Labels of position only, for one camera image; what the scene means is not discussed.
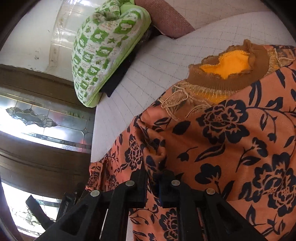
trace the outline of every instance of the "green and white pillow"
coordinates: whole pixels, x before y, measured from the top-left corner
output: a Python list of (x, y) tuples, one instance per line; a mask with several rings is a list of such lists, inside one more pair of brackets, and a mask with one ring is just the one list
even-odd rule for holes
[(85, 106), (95, 107), (99, 103), (99, 90), (150, 23), (150, 15), (144, 8), (124, 0), (107, 0), (85, 20), (72, 52), (75, 91)]

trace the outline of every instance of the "metal rivet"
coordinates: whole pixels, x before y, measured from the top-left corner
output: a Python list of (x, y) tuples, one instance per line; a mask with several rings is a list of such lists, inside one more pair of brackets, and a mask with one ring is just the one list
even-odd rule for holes
[(100, 195), (100, 191), (99, 190), (93, 190), (92, 192), (91, 192), (91, 196), (92, 197), (97, 197), (97, 196), (99, 196)]
[(172, 185), (173, 186), (179, 186), (180, 185), (180, 181), (179, 180), (172, 180)]
[(208, 188), (208, 189), (206, 190), (206, 192), (207, 192), (207, 194), (209, 194), (209, 195), (214, 195), (214, 194), (215, 194), (215, 190), (214, 190), (213, 188)]
[(135, 185), (135, 182), (132, 181), (132, 180), (129, 180), (129, 181), (126, 182), (126, 185), (127, 185), (128, 187), (132, 187), (133, 185)]

